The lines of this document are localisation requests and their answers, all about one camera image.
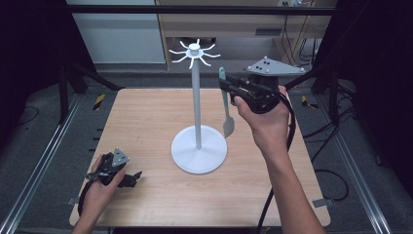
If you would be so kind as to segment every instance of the spatula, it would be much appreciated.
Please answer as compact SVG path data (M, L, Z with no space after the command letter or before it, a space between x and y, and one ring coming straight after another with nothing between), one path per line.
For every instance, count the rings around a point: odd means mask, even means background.
M225 69L224 67L219 68L219 78L225 80ZM221 90L222 99L224 100L224 108L225 108L225 122L224 122L224 136L229 137L234 132L234 118L230 116L230 109L228 106L228 95L227 92Z

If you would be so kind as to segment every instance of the trigger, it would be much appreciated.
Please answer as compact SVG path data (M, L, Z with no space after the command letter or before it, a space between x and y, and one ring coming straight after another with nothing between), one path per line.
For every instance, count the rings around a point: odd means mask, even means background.
M235 97L235 95L230 95L230 98L231 98L231 104L232 104L232 105L234 105L234 106L237 106L237 105L235 104L234 97Z

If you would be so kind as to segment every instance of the white hook rack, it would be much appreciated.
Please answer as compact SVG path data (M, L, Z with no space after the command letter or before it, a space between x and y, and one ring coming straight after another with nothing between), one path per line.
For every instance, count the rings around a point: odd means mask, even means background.
M173 161L179 168L190 174L202 175L217 169L224 162L227 155L227 142L224 136L212 127L201 125L198 59L205 65L210 66L203 59L203 56L217 58L220 55L212 56L204 53L204 51L211 50L215 44L209 48L201 49L200 39L197 40L197 43L192 43L188 47L182 41L180 41L180 44L186 51L169 51L176 55L185 55L173 62L181 62L187 58L191 59L189 69L192 73L195 125L182 130L176 135L171 145L171 154Z

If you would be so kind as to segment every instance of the wall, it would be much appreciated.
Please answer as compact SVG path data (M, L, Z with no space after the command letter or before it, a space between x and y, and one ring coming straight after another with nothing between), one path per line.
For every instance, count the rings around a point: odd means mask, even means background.
M67 0L67 4L154 5L153 0ZM73 14L94 63L165 63L154 14Z

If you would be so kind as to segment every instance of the wooden table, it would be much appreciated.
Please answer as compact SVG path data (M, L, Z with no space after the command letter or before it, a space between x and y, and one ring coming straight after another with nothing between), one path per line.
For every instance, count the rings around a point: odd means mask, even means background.
M119 147L131 161L127 174L143 171L135 188L122 188L100 217L99 226L256 226L271 189L264 159L250 128L230 106L236 127L227 138L224 163L207 175L190 175L170 155L177 133L194 125L192 90L124 89L119 92L91 166L99 154ZM223 133L225 119L220 90L201 89L202 124ZM300 129L297 126L290 157L308 200L321 192ZM314 208L322 225L330 217L326 207ZM78 220L77 207L70 217ZM264 226L279 226L273 201Z

